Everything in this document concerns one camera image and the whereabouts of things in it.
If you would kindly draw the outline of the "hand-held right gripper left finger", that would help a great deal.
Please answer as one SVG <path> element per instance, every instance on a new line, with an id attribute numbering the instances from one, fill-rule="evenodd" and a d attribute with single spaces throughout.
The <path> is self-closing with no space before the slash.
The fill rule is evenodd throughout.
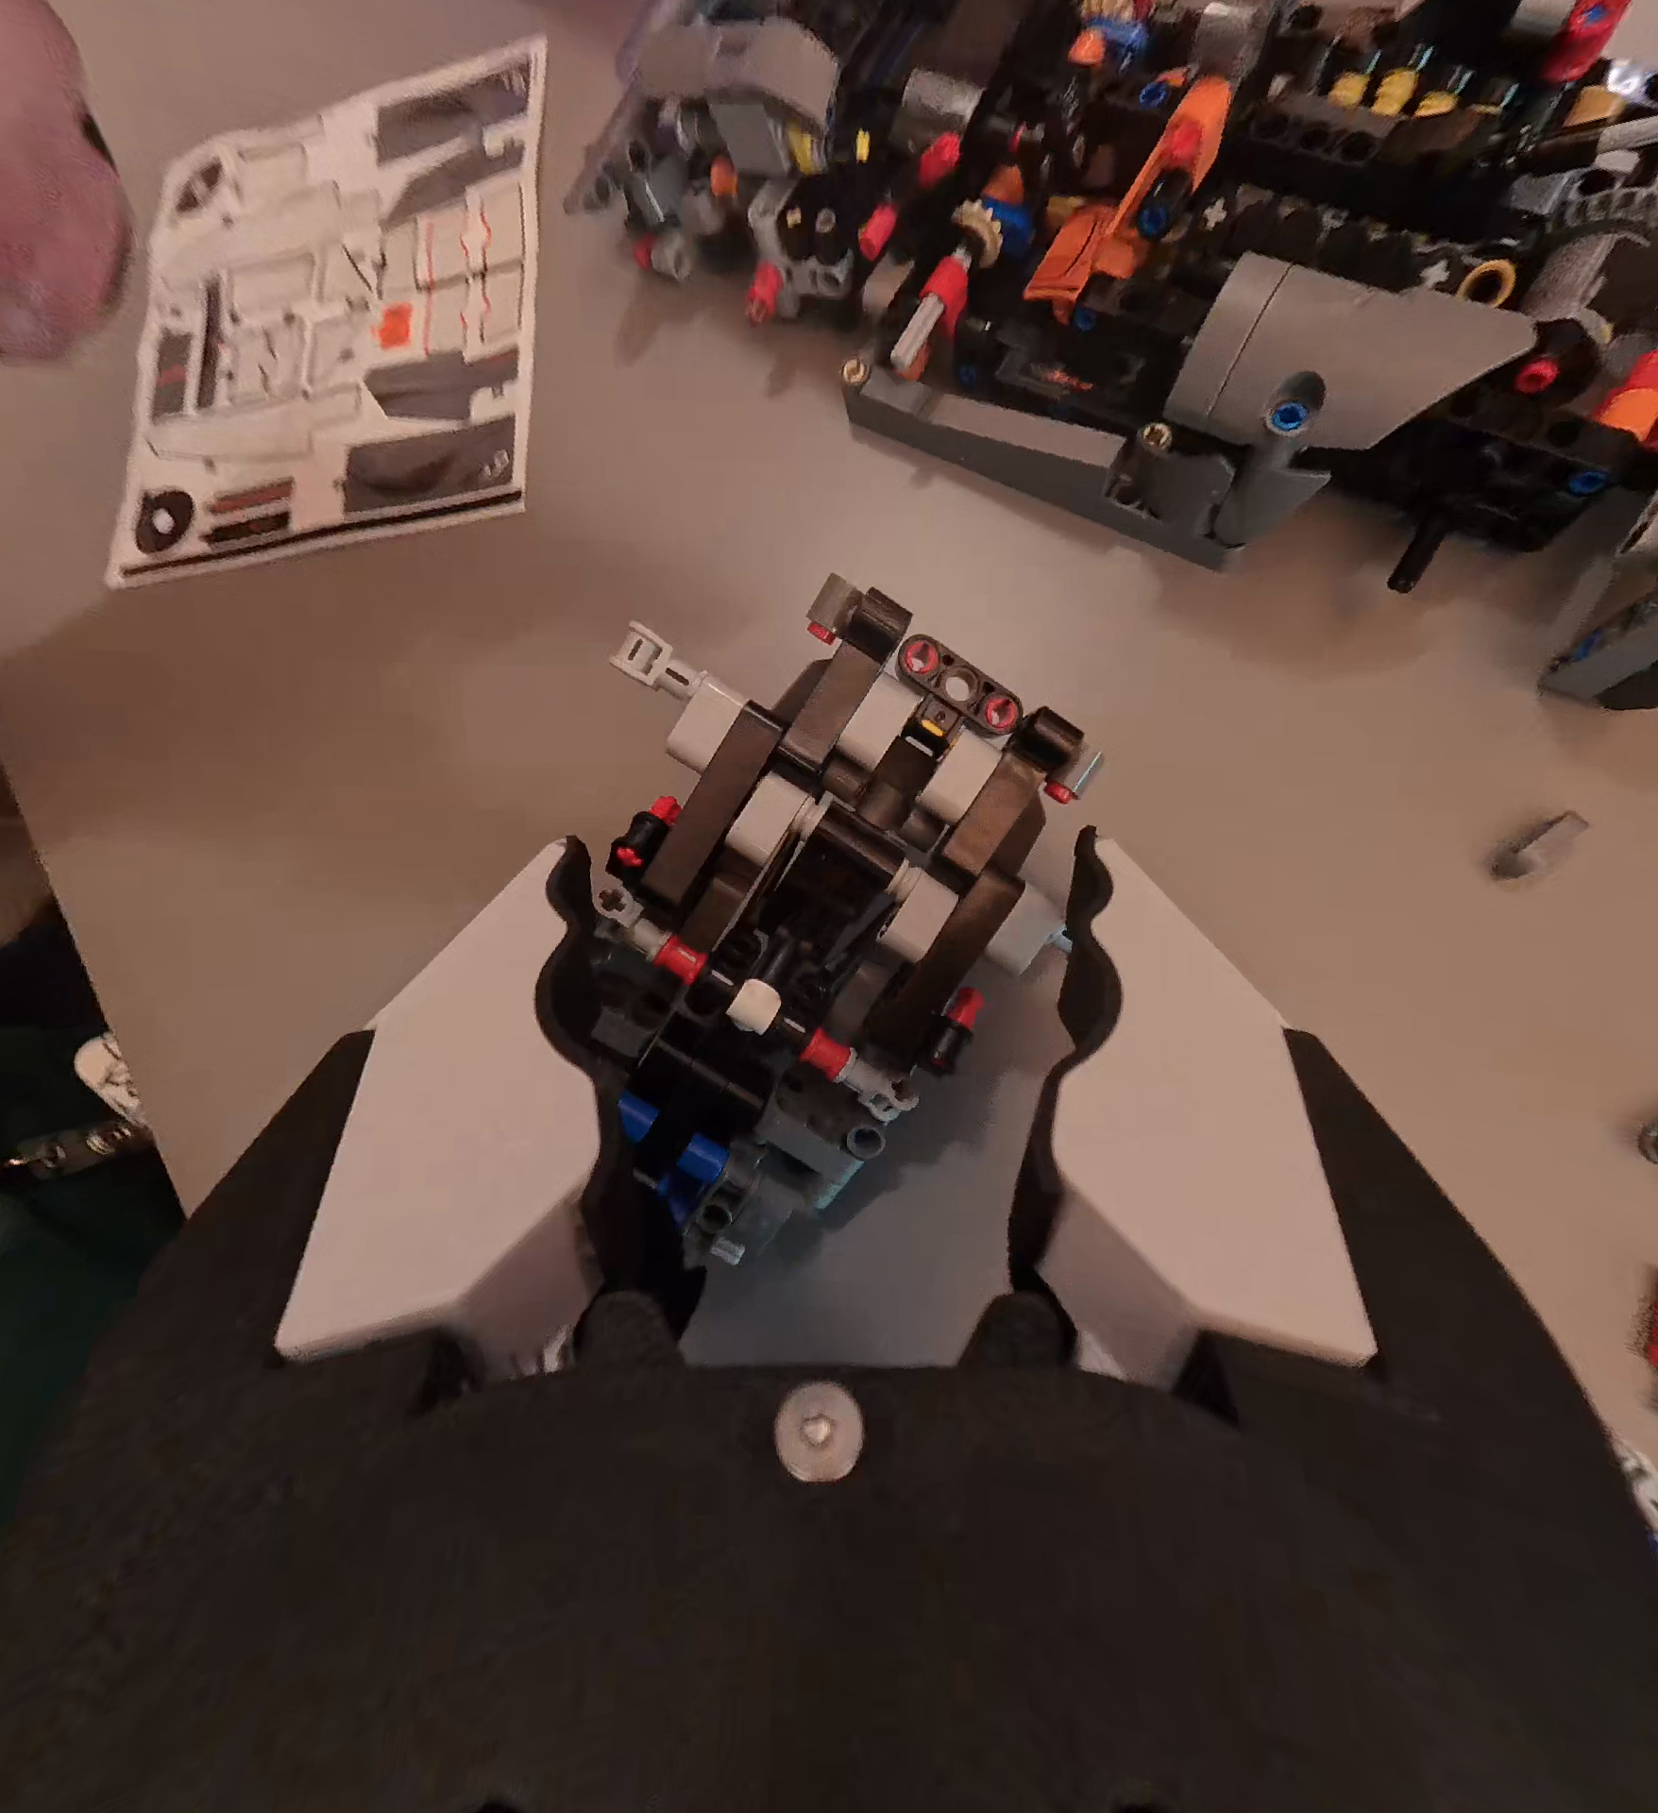
<path id="1" fill-rule="evenodd" d="M 559 839 L 368 1023 L 275 1349 L 317 1364 L 446 1340 L 477 1372 L 679 1359 L 684 1303 L 583 1033 L 591 854 Z"/>

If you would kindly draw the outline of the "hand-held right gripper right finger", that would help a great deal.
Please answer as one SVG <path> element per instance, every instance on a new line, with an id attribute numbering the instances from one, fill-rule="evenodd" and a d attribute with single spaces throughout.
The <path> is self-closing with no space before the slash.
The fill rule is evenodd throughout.
<path id="1" fill-rule="evenodd" d="M 1291 1031 L 1116 842 L 1076 846 L 1061 1020 L 1010 1275 L 1090 1372 L 1179 1385 L 1206 1338 L 1360 1372 L 1379 1341 Z"/>

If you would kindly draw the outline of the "small black grey lego subassembly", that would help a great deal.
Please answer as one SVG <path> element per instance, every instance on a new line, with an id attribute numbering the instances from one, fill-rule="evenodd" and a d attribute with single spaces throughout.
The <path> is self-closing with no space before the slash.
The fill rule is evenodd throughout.
<path id="1" fill-rule="evenodd" d="M 920 1082 L 958 1071 L 977 972 L 1019 978 L 1067 942 L 1025 865 L 1101 766 L 1069 717 L 878 589 L 833 576 L 808 627 L 827 654 L 774 703 L 646 623 L 612 660 L 682 705 L 667 751 L 694 783 L 606 858 L 593 1041 L 688 1267 L 821 1221 Z"/>

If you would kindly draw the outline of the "large lego car chassis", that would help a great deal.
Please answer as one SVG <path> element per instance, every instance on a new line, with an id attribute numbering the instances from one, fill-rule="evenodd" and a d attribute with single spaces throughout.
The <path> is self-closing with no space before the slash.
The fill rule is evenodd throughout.
<path id="1" fill-rule="evenodd" d="M 1628 5 L 648 5 L 568 193 L 863 330 L 859 433 L 1221 570 L 1328 488 L 1619 517 L 1541 690 L 1658 709 L 1658 65 Z"/>

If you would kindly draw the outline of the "lego sticker sheet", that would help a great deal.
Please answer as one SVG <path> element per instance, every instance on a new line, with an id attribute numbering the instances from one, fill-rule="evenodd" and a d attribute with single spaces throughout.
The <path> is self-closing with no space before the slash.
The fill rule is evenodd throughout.
<path id="1" fill-rule="evenodd" d="M 547 54 L 170 166 L 111 589 L 524 511 Z"/>

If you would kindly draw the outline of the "person's left hand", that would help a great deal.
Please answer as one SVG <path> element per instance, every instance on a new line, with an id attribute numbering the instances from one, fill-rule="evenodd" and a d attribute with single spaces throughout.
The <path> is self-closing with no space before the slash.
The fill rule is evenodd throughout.
<path id="1" fill-rule="evenodd" d="M 113 317 L 134 222 L 50 5 L 0 3 L 0 361 L 50 364 Z"/>

